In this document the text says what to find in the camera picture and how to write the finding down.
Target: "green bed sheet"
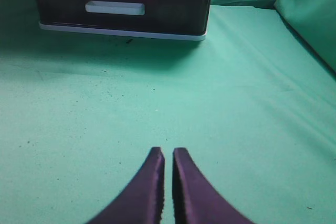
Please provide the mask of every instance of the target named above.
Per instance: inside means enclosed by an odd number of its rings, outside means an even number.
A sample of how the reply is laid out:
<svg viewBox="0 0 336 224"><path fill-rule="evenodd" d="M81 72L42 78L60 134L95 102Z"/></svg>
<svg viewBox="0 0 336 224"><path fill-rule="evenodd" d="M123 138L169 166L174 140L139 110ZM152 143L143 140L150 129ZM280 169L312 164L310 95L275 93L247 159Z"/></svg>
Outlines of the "green bed sheet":
<svg viewBox="0 0 336 224"><path fill-rule="evenodd" d="M205 41L43 31L0 0L0 223L84 223L150 147L255 223L335 223L336 79L275 10L212 6Z"/></svg>

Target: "green cloth backdrop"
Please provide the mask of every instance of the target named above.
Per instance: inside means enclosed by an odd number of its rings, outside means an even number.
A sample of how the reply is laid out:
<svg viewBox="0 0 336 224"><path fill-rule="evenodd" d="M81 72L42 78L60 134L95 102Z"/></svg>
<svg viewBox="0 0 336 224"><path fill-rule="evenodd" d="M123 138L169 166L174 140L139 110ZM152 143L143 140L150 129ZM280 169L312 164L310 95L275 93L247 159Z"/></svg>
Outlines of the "green cloth backdrop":
<svg viewBox="0 0 336 224"><path fill-rule="evenodd" d="M336 0L277 0L276 8L336 70Z"/></svg>

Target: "purple object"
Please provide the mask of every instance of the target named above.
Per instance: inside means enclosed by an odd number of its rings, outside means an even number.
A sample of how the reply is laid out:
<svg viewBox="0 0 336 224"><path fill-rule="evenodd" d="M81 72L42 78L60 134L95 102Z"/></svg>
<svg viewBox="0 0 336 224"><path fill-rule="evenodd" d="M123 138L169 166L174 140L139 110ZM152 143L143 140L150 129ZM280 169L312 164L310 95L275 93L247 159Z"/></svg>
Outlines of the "purple object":
<svg viewBox="0 0 336 224"><path fill-rule="evenodd" d="M252 224L212 187L187 149L175 149L173 158L176 224ZM163 197L164 157L154 147L127 187L88 224L159 224Z"/></svg>

